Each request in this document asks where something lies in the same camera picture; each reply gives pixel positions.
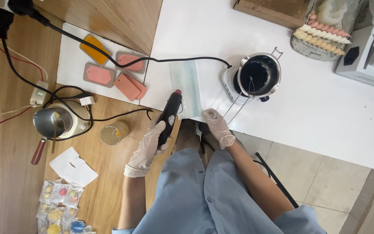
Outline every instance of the red wire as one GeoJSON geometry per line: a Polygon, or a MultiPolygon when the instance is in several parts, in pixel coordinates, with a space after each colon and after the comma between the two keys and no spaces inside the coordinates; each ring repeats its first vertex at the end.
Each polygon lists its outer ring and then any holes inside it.
{"type": "MultiPolygon", "coordinates": [[[[24,60],[21,60],[21,59],[19,59],[19,58],[14,57],[14,56],[11,56],[11,55],[10,55],[10,57],[13,58],[13,59],[15,59],[15,60],[18,60],[18,61],[26,62],[26,63],[31,64],[31,65],[35,66],[36,68],[38,68],[38,69],[40,70],[41,81],[44,81],[44,80],[43,80],[43,71],[41,70],[40,67],[38,67],[37,65],[35,65],[34,63],[29,62],[29,61],[24,61],[24,60]]],[[[11,119],[13,119],[13,118],[15,118],[15,117],[17,117],[17,116],[23,114],[24,112],[26,112],[26,111],[29,110],[29,109],[31,109],[31,107],[29,107],[29,108],[23,110],[21,113],[19,113],[19,114],[17,114],[17,115],[14,115],[14,116],[12,116],[12,117],[9,117],[9,118],[6,119],[6,120],[1,121],[0,124],[2,124],[3,122],[6,122],[6,121],[8,121],[8,120],[11,120],[11,119]]]]}
{"type": "Polygon", "coordinates": [[[23,110],[21,113],[19,113],[19,114],[17,114],[17,115],[14,115],[14,116],[12,116],[12,117],[9,117],[9,118],[6,119],[6,120],[1,121],[0,124],[2,124],[2,123],[5,122],[5,121],[11,120],[11,119],[13,119],[13,118],[15,118],[15,117],[17,117],[17,116],[23,114],[24,112],[26,112],[26,111],[29,110],[29,109],[31,109],[31,107],[29,107],[29,108],[23,110]]]}
{"type": "Polygon", "coordinates": [[[29,62],[29,61],[21,60],[21,59],[19,59],[19,58],[16,58],[16,57],[14,57],[14,56],[11,56],[11,55],[10,55],[10,57],[13,58],[13,59],[15,59],[15,60],[18,60],[18,61],[26,62],[26,63],[31,64],[31,65],[35,66],[36,68],[38,68],[38,69],[40,70],[40,74],[41,74],[41,81],[44,81],[44,80],[43,80],[43,71],[41,70],[40,67],[38,67],[37,65],[35,65],[34,63],[29,62]]]}

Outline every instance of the light blue shirt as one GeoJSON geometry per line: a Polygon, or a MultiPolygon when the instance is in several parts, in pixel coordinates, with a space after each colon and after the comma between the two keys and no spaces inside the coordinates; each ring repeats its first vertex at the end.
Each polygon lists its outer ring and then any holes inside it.
{"type": "Polygon", "coordinates": [[[271,221],[248,194],[230,154],[217,150],[204,169],[194,149],[164,163],[155,200],[134,229],[112,234],[325,234],[301,206],[271,221]]]}

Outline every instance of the paper sheet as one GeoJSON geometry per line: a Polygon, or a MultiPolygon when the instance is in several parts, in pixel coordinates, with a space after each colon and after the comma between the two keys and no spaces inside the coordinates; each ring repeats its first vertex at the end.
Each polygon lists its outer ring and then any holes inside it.
{"type": "Polygon", "coordinates": [[[67,183],[77,184],[82,188],[98,177],[98,174],[79,158],[72,146],[51,161],[50,167],[67,183]]]}

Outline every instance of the white glove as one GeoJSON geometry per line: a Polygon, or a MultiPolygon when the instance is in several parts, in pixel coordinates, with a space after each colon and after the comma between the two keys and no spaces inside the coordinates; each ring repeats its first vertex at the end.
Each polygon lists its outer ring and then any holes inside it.
{"type": "Polygon", "coordinates": [[[141,142],[139,142],[138,149],[129,159],[128,164],[125,165],[125,171],[123,172],[125,176],[144,177],[150,171],[153,156],[164,153],[164,151],[168,148],[167,142],[157,149],[158,136],[165,129],[164,121],[160,121],[157,124],[160,115],[161,114],[157,114],[153,120],[150,121],[150,125],[148,126],[145,136],[141,142]]]}
{"type": "Polygon", "coordinates": [[[235,142],[236,137],[231,134],[227,125],[223,124],[223,117],[215,109],[210,108],[203,111],[203,117],[209,125],[211,133],[219,141],[220,148],[224,149],[235,142]]]}

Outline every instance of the person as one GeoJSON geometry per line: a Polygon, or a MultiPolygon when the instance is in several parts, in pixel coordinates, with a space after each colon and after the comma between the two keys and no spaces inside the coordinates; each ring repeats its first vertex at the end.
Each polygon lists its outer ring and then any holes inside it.
{"type": "Polygon", "coordinates": [[[200,136],[182,121],[174,152],[164,163],[155,200],[146,212],[145,175],[165,128],[157,115],[125,166],[121,216],[112,234],[324,234],[314,210],[291,205],[242,148],[214,109],[200,136]]]}

